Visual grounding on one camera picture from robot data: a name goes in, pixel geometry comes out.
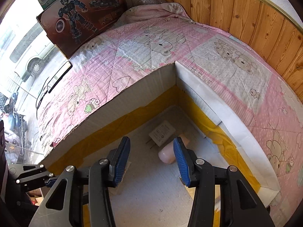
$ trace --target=brown packing tape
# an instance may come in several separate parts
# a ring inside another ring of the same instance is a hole
[[[204,114],[194,103],[193,99],[176,85],[158,96],[147,106],[135,109],[78,142],[60,159],[54,162],[49,167],[49,171],[58,175],[68,165],[79,167],[85,157],[138,128],[172,105],[179,105],[185,111],[196,126],[218,146],[220,154],[227,163],[237,166],[252,188],[258,192],[261,185],[253,176],[233,142],[219,126],[216,126]],[[87,227],[90,226],[88,208],[84,206],[83,209],[85,227]],[[215,212],[213,226],[219,226],[219,219],[220,212],[217,211]]]

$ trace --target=black cable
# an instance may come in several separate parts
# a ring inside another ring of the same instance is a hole
[[[44,82],[44,84],[43,84],[43,86],[42,86],[42,89],[41,89],[40,92],[39,92],[38,98],[39,98],[41,92],[43,91],[43,88],[44,88],[44,86],[45,86],[45,83],[46,83],[46,81],[47,81],[48,79],[49,79],[49,77],[47,77],[47,79],[45,80],[45,82]],[[36,105],[35,105],[35,106],[36,106],[36,118],[37,118],[37,120],[38,120],[38,108],[40,107],[40,104],[41,104],[41,102],[42,102],[42,99],[43,99],[43,97],[46,95],[46,93],[47,93],[47,89],[46,89],[45,93],[43,94],[43,96],[40,98],[40,100],[39,100],[39,102],[38,102],[38,106],[37,106],[38,98],[36,99]]]

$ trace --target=bed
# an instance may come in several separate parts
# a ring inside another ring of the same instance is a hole
[[[38,110],[42,142],[60,146],[69,132],[125,88],[178,61],[239,116],[267,155],[281,191],[271,206],[283,226],[303,198],[303,106],[255,51],[231,34],[194,22],[178,3],[128,9],[84,44]]]

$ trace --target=silver bolt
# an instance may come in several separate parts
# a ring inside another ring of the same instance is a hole
[[[197,163],[198,165],[203,165],[203,164],[204,164],[204,160],[203,160],[203,159],[197,159],[197,160],[196,160],[196,163]]]
[[[229,169],[232,172],[236,172],[238,170],[238,168],[236,168],[235,166],[230,166]]]
[[[75,169],[74,166],[68,166],[68,167],[66,168],[66,171],[72,172],[74,169]]]
[[[99,164],[100,165],[106,165],[108,162],[109,162],[108,159],[101,159],[101,160],[99,160]]]

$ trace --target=pink cylindrical object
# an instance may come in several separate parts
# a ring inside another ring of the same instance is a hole
[[[189,140],[183,135],[179,135],[185,145],[185,147],[189,144]],[[174,154],[174,141],[171,141],[169,144],[167,144],[164,148],[162,148],[158,156],[160,160],[162,160],[166,164],[171,164],[176,160],[175,154]]]

